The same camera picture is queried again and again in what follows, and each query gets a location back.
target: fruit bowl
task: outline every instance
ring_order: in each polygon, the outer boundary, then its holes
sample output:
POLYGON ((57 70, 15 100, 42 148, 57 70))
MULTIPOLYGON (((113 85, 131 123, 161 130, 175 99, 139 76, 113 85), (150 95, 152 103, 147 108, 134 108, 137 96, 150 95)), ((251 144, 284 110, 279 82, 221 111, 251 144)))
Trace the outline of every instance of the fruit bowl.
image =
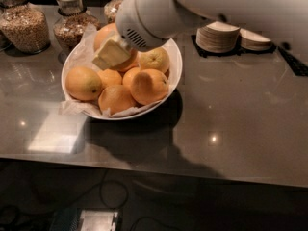
POLYGON ((60 113, 64 115, 84 113, 87 116, 102 119, 102 120, 124 120, 132 119, 135 117, 143 116, 150 111, 156 109, 163 104, 176 89, 182 74, 182 56, 180 50, 173 39, 170 39, 163 47, 169 54, 170 57, 170 68, 169 68, 169 90, 167 96, 159 102, 142 106, 140 108, 130 108, 124 112, 117 113, 114 115, 102 115, 96 102, 86 103, 71 97, 65 88, 65 78, 68 71, 76 65, 85 65, 94 70, 99 68, 91 62, 94 56, 94 51, 89 45, 93 45, 95 32, 89 30, 84 33, 84 37, 81 42, 74 48, 74 50, 68 55, 64 68, 62 71, 62 89, 65 96, 65 101, 61 103, 60 113))

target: plate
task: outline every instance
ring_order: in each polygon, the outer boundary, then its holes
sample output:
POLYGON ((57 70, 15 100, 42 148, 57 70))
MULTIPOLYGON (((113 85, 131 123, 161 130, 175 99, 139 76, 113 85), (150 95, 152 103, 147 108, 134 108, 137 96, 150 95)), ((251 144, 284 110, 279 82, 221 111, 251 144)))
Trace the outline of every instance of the plate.
MULTIPOLYGON (((64 68, 62 71, 62 89, 65 95, 65 101, 69 102, 72 100, 76 100, 73 97, 71 97, 68 93, 67 90, 65 88, 65 78, 66 75, 68 73, 68 71, 74 67, 75 65, 77 65, 78 63, 83 63, 84 59, 83 59, 83 55, 80 54, 81 51, 83 51, 83 48, 85 47, 84 43, 79 43, 74 49, 73 51, 68 55, 65 63, 64 63, 64 68)), ((148 108, 145 108, 145 110, 143 110, 142 108, 137 109, 132 115, 129 116, 117 116, 115 115, 98 115, 97 113, 94 114, 92 112, 87 112, 87 111, 82 111, 85 115, 96 118, 96 119, 102 119, 102 120, 125 120, 125 119, 132 119, 132 118, 136 118, 139 116, 143 116, 151 111, 153 111, 154 109, 156 109, 157 107, 159 107, 161 104, 163 104, 171 95, 172 93, 175 91, 180 78, 181 78, 181 74, 182 74, 182 69, 183 69, 183 62, 182 62, 182 55, 181 52, 177 46, 177 44, 175 43, 175 41, 173 39, 170 39, 169 41, 167 41, 163 46, 163 48, 166 49, 166 51, 169 54, 170 57, 170 68, 169 68, 169 91, 167 96, 162 99, 161 101, 150 105, 148 108)), ((95 66, 93 66, 93 64, 89 64, 90 68, 95 68, 95 66)))

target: paper liner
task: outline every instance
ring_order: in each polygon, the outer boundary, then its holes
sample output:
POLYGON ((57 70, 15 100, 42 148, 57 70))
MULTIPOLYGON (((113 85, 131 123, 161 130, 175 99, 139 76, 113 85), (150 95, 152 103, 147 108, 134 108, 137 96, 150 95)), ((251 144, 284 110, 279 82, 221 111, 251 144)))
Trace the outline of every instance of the paper liner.
POLYGON ((161 103, 163 103, 175 90, 180 76, 182 72, 182 58, 181 54, 175 44, 175 42, 172 40, 170 44, 166 44, 163 47, 166 49, 166 51, 169 53, 170 56, 170 75, 169 75, 169 92, 168 95, 161 101, 142 106, 142 107, 133 107, 130 109, 127 109, 125 111, 110 115, 110 111, 103 111, 101 113, 97 101, 90 102, 83 102, 74 99, 71 97, 66 89, 65 89, 65 78, 68 73, 68 71, 76 66, 76 65, 83 65, 87 66, 95 71, 100 70, 98 66, 93 64, 91 61, 94 57, 94 39, 97 34, 96 28, 89 24, 88 27, 85 30, 85 33, 83 34, 83 37, 80 41, 80 43, 74 48, 74 50, 69 54, 67 57, 64 68, 62 72, 62 88, 65 94, 65 101, 63 101, 60 104, 59 107, 59 114, 61 115, 77 115, 79 113, 84 113, 87 116, 91 116, 97 119, 126 119, 126 118, 132 118, 134 115, 142 115, 147 113, 148 111, 151 111, 155 109, 156 106, 159 106, 161 103))

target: shiny metal surface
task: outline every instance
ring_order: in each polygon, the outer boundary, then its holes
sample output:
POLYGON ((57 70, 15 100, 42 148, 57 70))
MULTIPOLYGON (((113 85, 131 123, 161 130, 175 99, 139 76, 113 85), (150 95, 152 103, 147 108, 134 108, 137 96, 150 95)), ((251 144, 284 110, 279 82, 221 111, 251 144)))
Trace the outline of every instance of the shiny metal surface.
POLYGON ((58 115, 58 15, 43 9, 51 46, 0 52, 1 158, 308 186, 308 78, 277 51, 204 59, 182 34, 183 76, 157 110, 124 122, 58 115))

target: stack of plates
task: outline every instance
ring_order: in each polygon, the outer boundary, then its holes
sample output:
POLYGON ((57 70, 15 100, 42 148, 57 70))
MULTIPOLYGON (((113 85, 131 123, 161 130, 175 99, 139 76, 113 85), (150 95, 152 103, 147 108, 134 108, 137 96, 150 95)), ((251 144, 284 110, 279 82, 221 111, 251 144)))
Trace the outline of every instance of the stack of plates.
POLYGON ((239 34, 239 27, 216 21, 199 28, 195 42, 208 52, 226 53, 234 49, 239 34))
POLYGON ((272 42, 270 39, 246 29, 240 30, 240 36, 242 48, 253 51, 264 51, 269 50, 272 47, 272 42))

